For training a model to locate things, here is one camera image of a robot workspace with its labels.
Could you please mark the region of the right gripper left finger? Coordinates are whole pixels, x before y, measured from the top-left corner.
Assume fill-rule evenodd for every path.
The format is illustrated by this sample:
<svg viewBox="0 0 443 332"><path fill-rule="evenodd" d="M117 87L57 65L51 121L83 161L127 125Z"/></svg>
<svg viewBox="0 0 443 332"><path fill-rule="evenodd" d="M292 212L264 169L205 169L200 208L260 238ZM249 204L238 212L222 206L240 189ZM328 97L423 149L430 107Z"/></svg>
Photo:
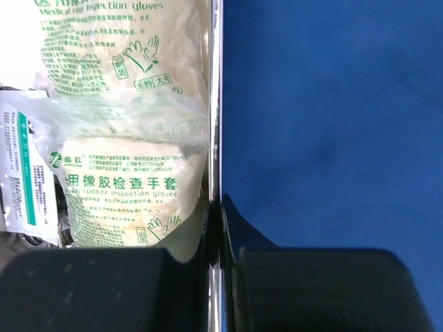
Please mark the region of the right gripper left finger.
<svg viewBox="0 0 443 332"><path fill-rule="evenodd" d="M151 248L29 250L1 272L2 331L206 331L208 207Z"/></svg>

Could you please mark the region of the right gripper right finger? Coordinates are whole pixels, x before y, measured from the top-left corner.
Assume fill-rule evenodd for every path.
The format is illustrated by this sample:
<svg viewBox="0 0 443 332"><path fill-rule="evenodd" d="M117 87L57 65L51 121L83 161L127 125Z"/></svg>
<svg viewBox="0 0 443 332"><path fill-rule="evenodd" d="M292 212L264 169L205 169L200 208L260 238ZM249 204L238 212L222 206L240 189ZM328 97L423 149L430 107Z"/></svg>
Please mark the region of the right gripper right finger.
<svg viewBox="0 0 443 332"><path fill-rule="evenodd" d="M228 331L433 331L404 262L379 248L282 248L221 204Z"/></svg>

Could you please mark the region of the small white green sachet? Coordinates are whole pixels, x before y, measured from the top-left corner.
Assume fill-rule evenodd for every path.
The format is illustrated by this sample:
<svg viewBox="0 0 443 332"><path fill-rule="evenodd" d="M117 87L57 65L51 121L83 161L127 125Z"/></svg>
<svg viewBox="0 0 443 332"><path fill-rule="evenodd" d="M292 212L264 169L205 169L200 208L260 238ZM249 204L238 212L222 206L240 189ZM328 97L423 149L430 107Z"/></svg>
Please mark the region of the small white green sachet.
<svg viewBox="0 0 443 332"><path fill-rule="evenodd" d="M33 142L33 129L24 114L7 101L43 91L1 92L1 194L6 230L60 244L53 173Z"/></svg>

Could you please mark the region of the green packet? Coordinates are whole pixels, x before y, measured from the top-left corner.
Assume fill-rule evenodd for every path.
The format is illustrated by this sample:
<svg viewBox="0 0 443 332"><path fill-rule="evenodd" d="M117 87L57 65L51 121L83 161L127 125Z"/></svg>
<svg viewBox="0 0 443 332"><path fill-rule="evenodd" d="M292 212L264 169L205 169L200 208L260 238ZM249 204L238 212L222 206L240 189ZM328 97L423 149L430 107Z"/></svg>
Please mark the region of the green packet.
<svg viewBox="0 0 443 332"><path fill-rule="evenodd" d="M202 102L169 91L40 98L35 145L58 178L79 248L150 247L194 211L206 166Z"/></svg>
<svg viewBox="0 0 443 332"><path fill-rule="evenodd" d="M36 1L49 93L208 97L196 1Z"/></svg>

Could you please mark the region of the blue surgical drape cloth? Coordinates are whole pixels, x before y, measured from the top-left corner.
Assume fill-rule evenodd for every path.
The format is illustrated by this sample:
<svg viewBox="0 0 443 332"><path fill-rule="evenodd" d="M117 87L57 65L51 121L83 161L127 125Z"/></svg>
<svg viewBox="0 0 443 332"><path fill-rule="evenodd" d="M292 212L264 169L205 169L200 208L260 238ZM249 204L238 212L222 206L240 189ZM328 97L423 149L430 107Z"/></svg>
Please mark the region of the blue surgical drape cloth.
<svg viewBox="0 0 443 332"><path fill-rule="evenodd" d="M223 191L280 246L375 247L442 330L442 2L226 1Z"/></svg>

